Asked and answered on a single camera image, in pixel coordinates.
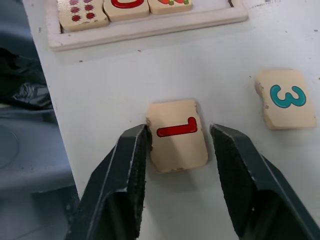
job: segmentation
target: printed number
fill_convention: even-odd
[[[162,127],[156,131],[159,138],[169,137],[181,134],[191,134],[198,130],[197,121],[194,117],[188,118],[188,124],[179,126]]]
[[[118,9],[132,9],[140,6],[144,3],[145,0],[136,0],[132,2],[119,2],[118,0],[111,0],[113,6]]]
[[[280,92],[280,90],[281,90],[281,87],[279,85],[273,85],[270,89],[271,99],[274,102],[274,104],[277,105],[279,108],[286,109],[290,107],[291,104],[297,107],[302,107],[307,102],[306,95],[300,87],[297,87],[297,86],[292,87],[292,90],[296,94],[298,94],[299,96],[298,98],[294,98],[291,93],[287,92],[285,94],[284,100],[281,100],[280,98],[278,98],[278,93]]]

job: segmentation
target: white table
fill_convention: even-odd
[[[44,1],[25,0],[80,195],[120,134],[145,123],[149,104],[188,98],[199,103],[209,163],[169,174],[157,174],[147,163],[140,240],[238,239],[210,122],[247,134],[320,225],[320,127],[268,130],[254,88],[262,69],[300,70],[320,119],[320,1],[260,3],[246,0],[250,20],[242,23],[53,52]]]

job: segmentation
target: teal number 3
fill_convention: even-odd
[[[298,94],[299,96],[298,98],[294,98],[291,93],[287,92],[285,94],[284,100],[281,100],[280,98],[278,98],[278,93],[280,92],[280,90],[281,90],[281,87],[279,85],[273,85],[270,89],[271,99],[274,102],[274,104],[277,105],[279,108],[286,109],[290,107],[291,104],[297,107],[302,107],[307,102],[306,95],[300,87],[297,87],[297,86],[292,87],[292,90],[296,94]]]

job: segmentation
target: black plastic bag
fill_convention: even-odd
[[[0,103],[29,110],[52,108],[38,60],[14,55],[0,48]]]

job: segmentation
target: wooden tile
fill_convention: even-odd
[[[269,129],[302,129],[317,125],[303,75],[297,70],[261,71],[255,90],[263,99]]]
[[[153,14],[173,14],[190,11],[192,0],[148,0]]]
[[[146,119],[152,133],[151,160],[159,172],[207,163],[207,146],[194,100],[152,104]]]
[[[109,24],[102,10],[103,0],[57,0],[59,21],[70,32],[93,29]]]
[[[112,22],[145,18],[149,15],[147,0],[104,0],[103,7]]]

